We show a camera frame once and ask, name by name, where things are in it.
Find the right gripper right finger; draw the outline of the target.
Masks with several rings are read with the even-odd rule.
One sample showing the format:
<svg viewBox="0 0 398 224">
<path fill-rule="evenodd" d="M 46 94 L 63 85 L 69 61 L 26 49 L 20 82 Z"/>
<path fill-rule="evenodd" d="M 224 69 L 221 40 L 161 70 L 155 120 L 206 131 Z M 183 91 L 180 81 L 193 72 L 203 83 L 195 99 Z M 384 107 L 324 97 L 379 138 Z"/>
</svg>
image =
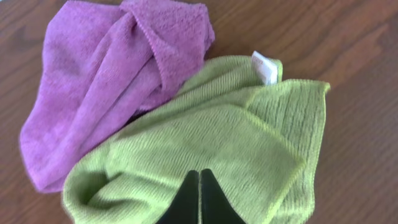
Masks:
<svg viewBox="0 0 398 224">
<path fill-rule="evenodd" d="M 210 169 L 201 171 L 202 224 L 246 224 L 235 212 Z"/>
</svg>

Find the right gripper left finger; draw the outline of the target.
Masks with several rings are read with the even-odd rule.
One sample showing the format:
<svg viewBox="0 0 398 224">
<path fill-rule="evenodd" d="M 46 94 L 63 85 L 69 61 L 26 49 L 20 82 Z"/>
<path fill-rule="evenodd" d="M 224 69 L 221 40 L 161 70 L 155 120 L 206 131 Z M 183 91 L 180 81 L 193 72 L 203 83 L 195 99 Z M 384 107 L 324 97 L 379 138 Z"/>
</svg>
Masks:
<svg viewBox="0 0 398 224">
<path fill-rule="evenodd" d="M 156 224 L 197 224 L 198 223 L 199 173 L 187 173 L 170 207 Z"/>
</svg>

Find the green microfibre cloth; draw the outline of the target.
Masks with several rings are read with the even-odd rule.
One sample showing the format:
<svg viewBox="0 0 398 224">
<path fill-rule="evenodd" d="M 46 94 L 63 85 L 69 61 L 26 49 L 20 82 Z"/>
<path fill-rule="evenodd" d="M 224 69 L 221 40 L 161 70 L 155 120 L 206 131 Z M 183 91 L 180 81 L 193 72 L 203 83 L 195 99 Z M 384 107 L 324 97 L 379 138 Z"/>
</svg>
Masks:
<svg viewBox="0 0 398 224">
<path fill-rule="evenodd" d="M 111 136 L 69 173 L 75 223 L 157 223 L 187 173 L 210 169 L 245 223 L 305 223 L 326 118 L 327 82 L 264 84 L 248 56 L 207 61 L 177 96 Z"/>
</svg>

